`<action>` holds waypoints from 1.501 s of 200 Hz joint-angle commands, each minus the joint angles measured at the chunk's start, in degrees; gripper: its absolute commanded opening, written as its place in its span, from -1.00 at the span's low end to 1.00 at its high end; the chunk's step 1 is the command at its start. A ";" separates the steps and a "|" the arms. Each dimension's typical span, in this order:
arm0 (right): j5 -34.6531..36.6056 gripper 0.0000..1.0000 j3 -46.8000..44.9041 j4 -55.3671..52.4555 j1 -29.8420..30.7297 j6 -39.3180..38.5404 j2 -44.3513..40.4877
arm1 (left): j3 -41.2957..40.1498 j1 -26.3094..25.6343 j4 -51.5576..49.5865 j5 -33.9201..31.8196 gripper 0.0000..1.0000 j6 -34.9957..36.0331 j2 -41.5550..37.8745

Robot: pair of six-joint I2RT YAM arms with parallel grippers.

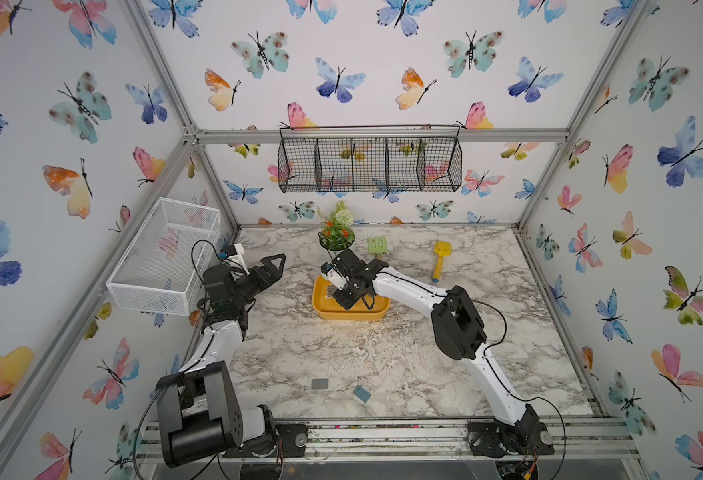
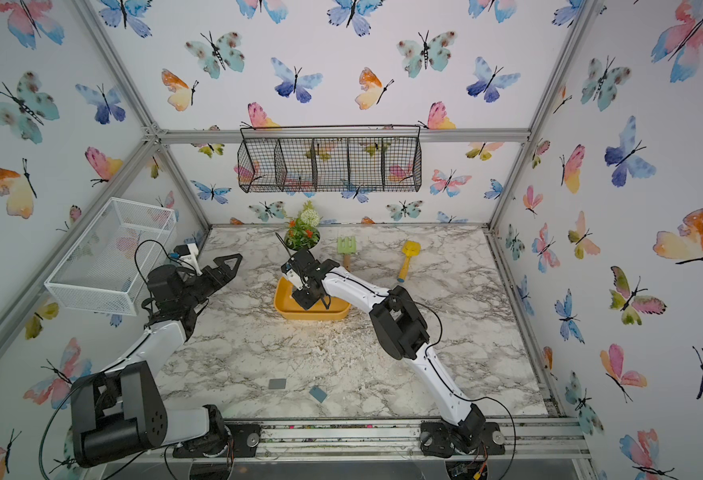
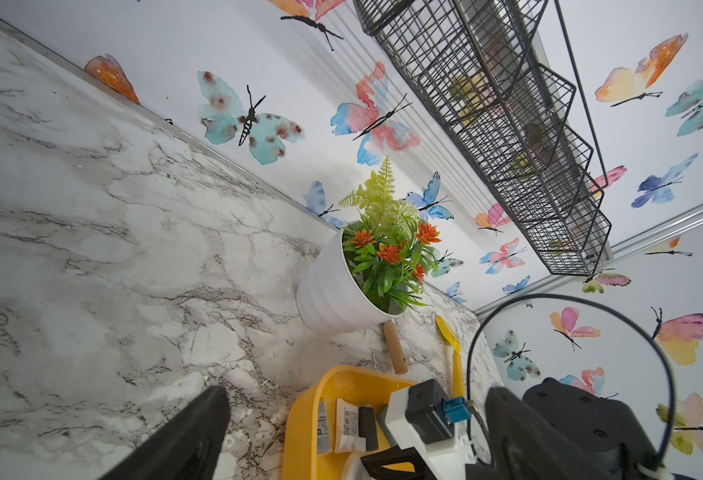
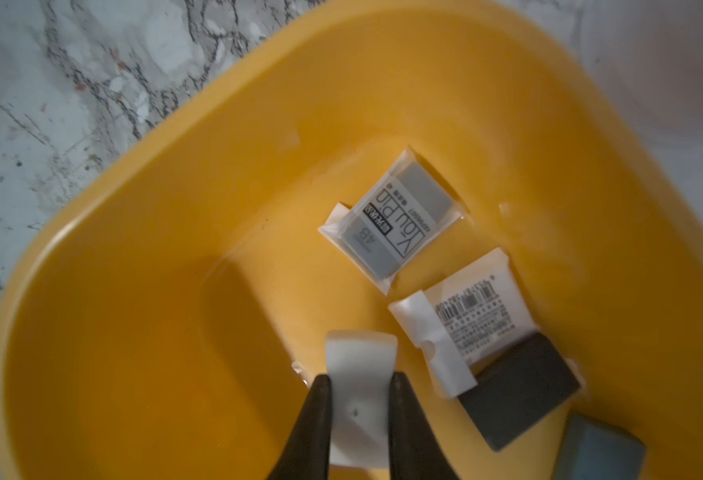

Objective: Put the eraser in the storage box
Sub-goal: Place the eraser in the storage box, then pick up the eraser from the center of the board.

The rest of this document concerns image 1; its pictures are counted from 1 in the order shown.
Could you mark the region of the grey eraser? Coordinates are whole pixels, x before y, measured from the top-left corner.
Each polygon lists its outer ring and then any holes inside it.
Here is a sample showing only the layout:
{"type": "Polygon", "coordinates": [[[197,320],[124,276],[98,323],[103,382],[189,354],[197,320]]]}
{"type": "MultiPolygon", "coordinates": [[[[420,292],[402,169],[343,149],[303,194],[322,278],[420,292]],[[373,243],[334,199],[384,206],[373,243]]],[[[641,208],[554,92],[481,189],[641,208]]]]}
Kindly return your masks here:
{"type": "Polygon", "coordinates": [[[312,390],[327,390],[329,388],[329,380],[327,378],[314,378],[311,380],[312,390]]]}

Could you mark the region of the teal eraser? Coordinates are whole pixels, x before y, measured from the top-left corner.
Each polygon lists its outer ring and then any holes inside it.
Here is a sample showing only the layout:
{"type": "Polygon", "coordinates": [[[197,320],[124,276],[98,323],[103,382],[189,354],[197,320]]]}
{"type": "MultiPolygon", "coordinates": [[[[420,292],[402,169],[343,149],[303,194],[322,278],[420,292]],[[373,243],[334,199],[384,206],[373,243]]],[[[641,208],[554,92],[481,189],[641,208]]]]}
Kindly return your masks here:
{"type": "Polygon", "coordinates": [[[359,398],[363,403],[367,403],[369,399],[371,399],[371,394],[363,386],[355,387],[355,389],[353,389],[353,395],[359,398]]]}

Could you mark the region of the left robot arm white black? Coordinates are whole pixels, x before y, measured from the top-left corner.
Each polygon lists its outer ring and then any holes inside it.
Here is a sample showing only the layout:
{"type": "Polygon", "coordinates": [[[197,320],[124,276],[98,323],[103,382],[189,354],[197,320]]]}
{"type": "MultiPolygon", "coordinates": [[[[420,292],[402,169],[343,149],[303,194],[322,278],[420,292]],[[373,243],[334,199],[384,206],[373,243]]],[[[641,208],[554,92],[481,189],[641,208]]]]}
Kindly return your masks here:
{"type": "Polygon", "coordinates": [[[161,377],[150,402],[157,414],[161,457],[169,468],[203,459],[301,458],[308,429],[278,423],[265,405],[243,408],[231,378],[235,352],[249,326],[249,310],[258,294],[281,280],[286,256],[263,257],[245,266],[231,255],[197,275],[203,296],[202,332],[189,360],[161,377]]]}

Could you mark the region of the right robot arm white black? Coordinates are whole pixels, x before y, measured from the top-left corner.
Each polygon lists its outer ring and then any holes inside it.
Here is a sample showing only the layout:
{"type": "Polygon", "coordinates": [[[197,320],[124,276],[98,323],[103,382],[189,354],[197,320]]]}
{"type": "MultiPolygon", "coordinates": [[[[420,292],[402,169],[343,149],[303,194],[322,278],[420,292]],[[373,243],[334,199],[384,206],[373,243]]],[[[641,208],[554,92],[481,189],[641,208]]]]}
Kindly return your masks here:
{"type": "Polygon", "coordinates": [[[493,420],[467,426],[474,456],[503,458],[555,454],[555,442],[531,402],[517,394],[491,352],[485,324],[465,289],[449,289],[417,281],[381,260],[369,263],[344,250],[320,268],[335,287],[333,298],[345,310],[377,298],[399,302],[431,320],[435,344],[451,360],[465,366],[485,396],[493,420]]]}

